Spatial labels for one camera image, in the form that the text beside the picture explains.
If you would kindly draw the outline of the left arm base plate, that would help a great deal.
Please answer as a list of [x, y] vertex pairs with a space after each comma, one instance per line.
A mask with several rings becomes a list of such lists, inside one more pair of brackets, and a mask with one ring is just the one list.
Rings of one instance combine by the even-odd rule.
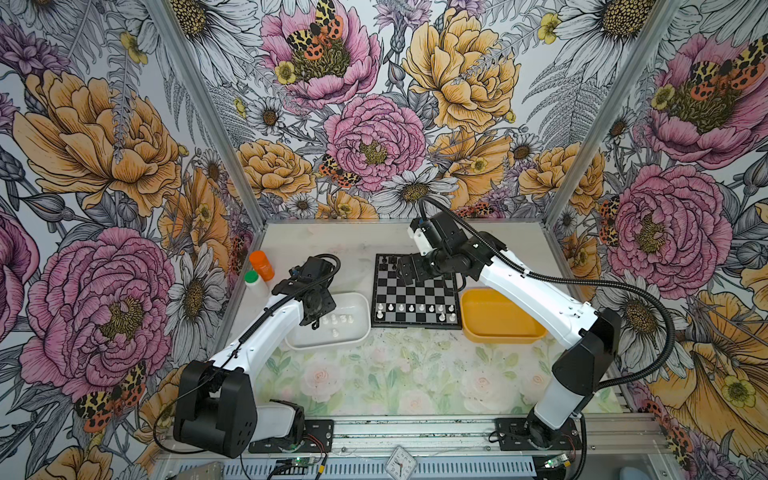
[[332, 449], [333, 420], [299, 420], [284, 437], [270, 437], [249, 444], [251, 454], [329, 453]]

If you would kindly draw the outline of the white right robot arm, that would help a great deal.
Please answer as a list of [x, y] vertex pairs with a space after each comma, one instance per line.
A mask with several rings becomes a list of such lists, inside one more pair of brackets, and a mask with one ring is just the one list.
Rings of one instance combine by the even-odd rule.
[[564, 347], [544, 396], [516, 434], [537, 449], [551, 448], [566, 421], [600, 390], [618, 352], [618, 314], [598, 311], [557, 289], [561, 278], [531, 271], [503, 242], [474, 230], [451, 211], [413, 219], [408, 235], [418, 250], [397, 263], [405, 284], [444, 274], [469, 277], [510, 300]]

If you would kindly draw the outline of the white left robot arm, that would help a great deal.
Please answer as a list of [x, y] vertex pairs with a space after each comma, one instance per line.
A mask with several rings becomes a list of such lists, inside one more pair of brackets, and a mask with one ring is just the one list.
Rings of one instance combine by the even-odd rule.
[[319, 327], [336, 303], [329, 287], [341, 260], [310, 256], [271, 291], [261, 313], [233, 342], [184, 369], [174, 406], [173, 439], [198, 453], [237, 458], [256, 442], [294, 447], [305, 436], [304, 409], [289, 401], [259, 405], [255, 381], [295, 328]]

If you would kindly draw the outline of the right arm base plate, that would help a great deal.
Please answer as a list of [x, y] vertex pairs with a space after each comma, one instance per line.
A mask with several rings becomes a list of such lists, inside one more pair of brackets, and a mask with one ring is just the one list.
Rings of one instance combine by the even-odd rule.
[[576, 422], [569, 418], [559, 429], [552, 429], [531, 417], [500, 417], [488, 435], [501, 451], [575, 451], [582, 447]]

